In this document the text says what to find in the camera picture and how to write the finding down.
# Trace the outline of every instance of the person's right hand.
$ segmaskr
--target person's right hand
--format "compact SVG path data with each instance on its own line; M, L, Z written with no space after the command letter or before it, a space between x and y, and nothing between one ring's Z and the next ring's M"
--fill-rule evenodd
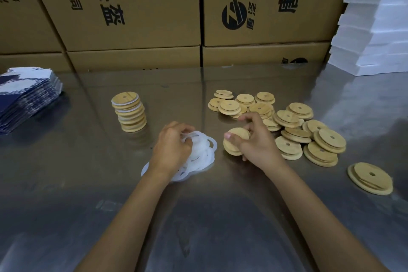
M244 126L246 130L252 133L250 139L244 140L230 132L226 132L224 138L243 153L243 160L251 161L264 172L286 166L286 162L279 152L273 136L262 122L261 116L258 113L244 113L238 120L252 121Z

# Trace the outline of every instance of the person's left hand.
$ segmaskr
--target person's left hand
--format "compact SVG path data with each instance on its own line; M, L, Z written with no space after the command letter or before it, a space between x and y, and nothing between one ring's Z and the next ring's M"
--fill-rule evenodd
M171 180L191 154L193 141L187 138L181 142L182 133L196 130L193 126L176 121L166 125L160 132L159 138L153 148L147 172Z

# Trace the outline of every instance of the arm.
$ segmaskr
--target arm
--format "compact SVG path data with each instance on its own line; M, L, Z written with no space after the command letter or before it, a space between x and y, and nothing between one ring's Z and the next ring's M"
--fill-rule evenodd
M177 122L163 128L149 169L75 272L134 272L161 193L191 154L191 139L181 143L180 134L193 130L194 127Z
M243 159L264 171L276 185L300 228L319 269L332 271L388 271L329 211L314 192L283 159L270 132L257 113L239 120L252 132L249 140L227 132L224 137L237 146Z

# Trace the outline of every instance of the hand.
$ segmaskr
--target hand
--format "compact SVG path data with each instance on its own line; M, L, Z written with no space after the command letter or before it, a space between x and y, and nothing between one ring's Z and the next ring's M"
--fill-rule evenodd
M268 170L277 170L286 166L286 162L279 152L273 136L264 125L258 113L242 114L238 120L252 121L252 123L244 126L246 130L252 133L250 139L244 140L240 136L230 132L226 132L224 138L243 153L243 160L251 161L265 173Z
M191 154L193 141L187 138L181 142L182 133L190 133L196 130L193 126L176 121L166 125L160 132L159 138L153 148L147 172L157 177L171 180Z

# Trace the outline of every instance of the metal table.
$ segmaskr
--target metal table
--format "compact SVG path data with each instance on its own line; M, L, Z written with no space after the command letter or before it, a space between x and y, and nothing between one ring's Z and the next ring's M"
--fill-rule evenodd
M272 92L276 110L304 102L347 140L333 168L290 165L392 271L408 270L408 73L353 77L307 65L140 70L60 76L63 94L0 137L0 271L71 272L140 179L164 124L179 120L216 139L213 166L164 191L137 271L314 271L316 265L273 183L222 148L242 125L207 108L216 89ZM136 91L148 125L120 129L111 98ZM346 175L366 161L394 179L390 196Z

